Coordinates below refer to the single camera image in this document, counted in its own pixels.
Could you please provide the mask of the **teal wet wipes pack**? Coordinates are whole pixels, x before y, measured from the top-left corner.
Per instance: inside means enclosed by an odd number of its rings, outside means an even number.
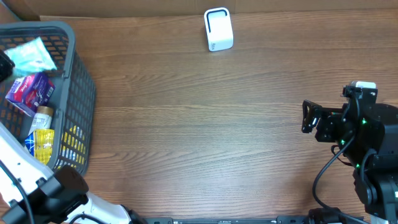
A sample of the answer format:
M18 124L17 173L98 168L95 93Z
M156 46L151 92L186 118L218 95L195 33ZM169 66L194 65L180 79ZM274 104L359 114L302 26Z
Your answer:
M8 49L5 54L14 64L9 80L57 69L40 37Z

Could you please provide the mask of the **yellow blue snack packet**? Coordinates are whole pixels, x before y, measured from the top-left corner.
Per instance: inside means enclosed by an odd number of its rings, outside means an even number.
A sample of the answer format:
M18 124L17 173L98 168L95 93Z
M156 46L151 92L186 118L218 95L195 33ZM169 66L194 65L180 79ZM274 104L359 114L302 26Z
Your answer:
M44 165L52 156L54 134L52 129L36 129L24 140L29 153Z

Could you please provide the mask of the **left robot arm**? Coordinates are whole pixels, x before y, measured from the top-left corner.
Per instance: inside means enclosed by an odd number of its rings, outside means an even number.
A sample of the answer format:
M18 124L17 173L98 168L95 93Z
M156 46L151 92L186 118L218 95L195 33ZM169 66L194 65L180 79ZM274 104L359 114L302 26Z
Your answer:
M6 223L142 223L124 205L109 203L89 191L88 168L96 88L74 50L52 47L58 71L55 90L53 151L47 164L24 145L32 118L1 99L1 196L9 204Z

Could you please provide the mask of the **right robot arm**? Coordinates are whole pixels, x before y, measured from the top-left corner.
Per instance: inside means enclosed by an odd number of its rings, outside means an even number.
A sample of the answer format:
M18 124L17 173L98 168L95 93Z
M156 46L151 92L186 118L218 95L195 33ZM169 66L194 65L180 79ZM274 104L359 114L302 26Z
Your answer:
M304 100L302 132L338 147L353 167L354 189L366 213L397 223L397 108L377 103L377 89L345 86L348 102L327 108Z

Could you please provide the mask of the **white tube with gold cap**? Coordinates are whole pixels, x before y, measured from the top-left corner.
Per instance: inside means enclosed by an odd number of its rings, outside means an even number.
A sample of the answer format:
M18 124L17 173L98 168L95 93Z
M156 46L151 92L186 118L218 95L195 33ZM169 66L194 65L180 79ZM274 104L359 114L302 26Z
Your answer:
M37 129L49 129L52 124L53 113L53 108L48 106L39 106L32 120L29 134L32 134Z

